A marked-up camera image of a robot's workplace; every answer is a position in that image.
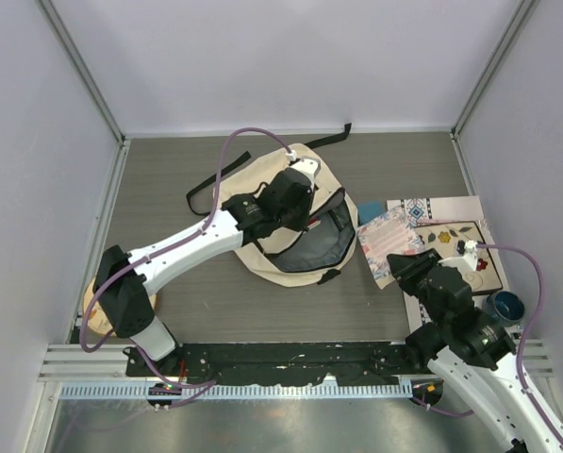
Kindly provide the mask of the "floral pink paperback book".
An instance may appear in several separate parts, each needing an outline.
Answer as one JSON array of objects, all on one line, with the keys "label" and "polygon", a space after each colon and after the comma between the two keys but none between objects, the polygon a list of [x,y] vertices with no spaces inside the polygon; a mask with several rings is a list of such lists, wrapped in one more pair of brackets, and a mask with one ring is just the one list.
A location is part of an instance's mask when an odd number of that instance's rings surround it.
[{"label": "floral pink paperback book", "polygon": [[357,237],[373,279],[380,290],[394,280],[388,255],[417,255],[423,241],[410,224],[405,211],[397,206],[357,228]]}]

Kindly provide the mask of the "cream canvas backpack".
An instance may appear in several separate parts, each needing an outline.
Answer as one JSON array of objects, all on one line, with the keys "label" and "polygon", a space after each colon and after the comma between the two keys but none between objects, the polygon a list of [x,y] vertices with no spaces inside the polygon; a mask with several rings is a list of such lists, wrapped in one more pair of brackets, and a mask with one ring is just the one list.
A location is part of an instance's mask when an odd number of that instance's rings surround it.
[{"label": "cream canvas backpack", "polygon": [[[290,166],[279,148],[257,159],[244,152],[222,169],[218,203],[240,193],[260,195]],[[283,287],[324,284],[340,274],[356,248],[357,208],[325,162],[315,177],[314,199],[305,228],[279,228],[235,251],[253,274]]]}]

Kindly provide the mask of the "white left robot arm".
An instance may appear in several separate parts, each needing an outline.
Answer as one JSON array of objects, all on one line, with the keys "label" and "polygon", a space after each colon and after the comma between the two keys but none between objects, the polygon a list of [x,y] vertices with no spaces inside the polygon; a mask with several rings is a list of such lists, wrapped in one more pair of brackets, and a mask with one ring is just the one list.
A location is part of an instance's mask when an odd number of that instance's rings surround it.
[{"label": "white left robot arm", "polygon": [[172,375],[180,363],[178,343],[156,317],[150,296],[197,265],[280,228],[303,230],[317,173],[298,163],[279,172],[260,194],[234,195],[205,221],[165,240],[129,253],[119,246],[107,250],[93,290],[116,336],[131,339],[156,374]]}]

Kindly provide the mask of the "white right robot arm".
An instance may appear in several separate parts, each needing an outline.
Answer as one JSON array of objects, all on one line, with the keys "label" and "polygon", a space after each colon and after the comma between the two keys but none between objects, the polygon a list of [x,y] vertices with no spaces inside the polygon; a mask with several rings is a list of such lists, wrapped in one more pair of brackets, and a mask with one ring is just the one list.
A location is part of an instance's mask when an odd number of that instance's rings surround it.
[{"label": "white right robot arm", "polygon": [[430,370],[452,387],[504,451],[563,452],[563,422],[523,365],[528,335],[513,341],[472,300],[463,275],[475,268],[482,247],[468,241],[449,259],[434,249],[387,256],[401,290],[430,317],[406,338],[406,364],[418,373]]}]

